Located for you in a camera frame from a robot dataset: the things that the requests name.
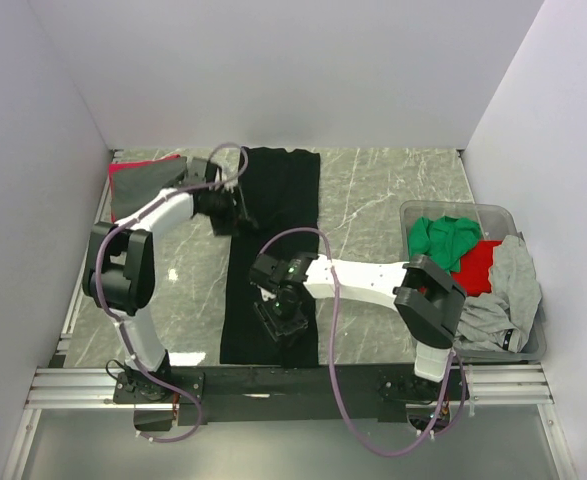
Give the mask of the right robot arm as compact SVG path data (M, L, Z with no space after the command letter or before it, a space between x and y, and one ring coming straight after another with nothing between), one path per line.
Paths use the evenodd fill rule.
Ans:
M429 257L372 264L301 253L290 260L257 256L249 282L260 291L254 309L272 341L287 348L310 325L303 302L338 295L396 311L416 344L412 387L433 399L447 386L445 374L466 300L465 289Z

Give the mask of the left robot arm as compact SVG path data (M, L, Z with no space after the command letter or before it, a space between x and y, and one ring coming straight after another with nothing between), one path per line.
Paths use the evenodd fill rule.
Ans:
M173 378L150 311L155 241L197 215L209 218L216 236L251 231L257 223L238 180L227 180L212 158L173 155L117 166L109 188L111 219L91 229L82 290L111 318L139 392L159 402L172 392Z

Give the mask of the black t-shirt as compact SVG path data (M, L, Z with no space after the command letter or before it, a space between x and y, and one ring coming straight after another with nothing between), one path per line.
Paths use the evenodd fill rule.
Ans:
M249 283L249 269L261 247L276 234L318 226L321 157L303 149L248 148L249 163L240 178L246 207L258 229L234 237L227 268L225 315L219 362L308 368L319 364L316 302L305 295L301 311L308 328L289 347L277 346L259 320L254 303L259 290Z

